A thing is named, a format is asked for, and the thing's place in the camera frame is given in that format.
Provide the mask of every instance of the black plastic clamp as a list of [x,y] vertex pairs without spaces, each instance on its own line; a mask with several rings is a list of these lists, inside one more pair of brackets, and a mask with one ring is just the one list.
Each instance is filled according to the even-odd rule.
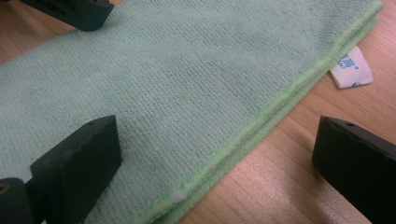
[[0,180],[0,223],[79,224],[120,164],[116,117],[90,121],[35,161],[26,184]]

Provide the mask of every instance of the folded towel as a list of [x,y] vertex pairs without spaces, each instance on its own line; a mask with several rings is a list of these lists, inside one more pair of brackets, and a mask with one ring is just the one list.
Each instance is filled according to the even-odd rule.
[[85,223],[178,221],[374,26],[375,0],[129,1],[0,65],[0,177],[116,115],[123,163]]

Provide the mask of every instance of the wooden surface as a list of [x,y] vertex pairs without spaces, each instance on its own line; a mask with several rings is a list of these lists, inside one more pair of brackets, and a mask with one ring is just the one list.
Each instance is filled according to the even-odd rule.
[[[320,115],[396,144],[396,2],[383,2],[378,25],[359,43],[375,82],[338,90],[327,74],[180,223],[369,223],[311,156]],[[71,29],[15,0],[0,2],[0,63]]]

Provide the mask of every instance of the towel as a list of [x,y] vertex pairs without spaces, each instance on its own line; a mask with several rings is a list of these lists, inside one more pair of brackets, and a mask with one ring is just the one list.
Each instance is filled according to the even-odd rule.
[[85,223],[174,223],[375,25],[375,0],[125,1],[0,65],[0,177],[116,115],[123,162]]

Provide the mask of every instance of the paper tag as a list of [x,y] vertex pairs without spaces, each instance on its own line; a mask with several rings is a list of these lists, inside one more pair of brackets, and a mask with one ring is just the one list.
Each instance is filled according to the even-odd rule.
[[330,71],[340,89],[373,82],[372,71],[358,47],[345,54]]

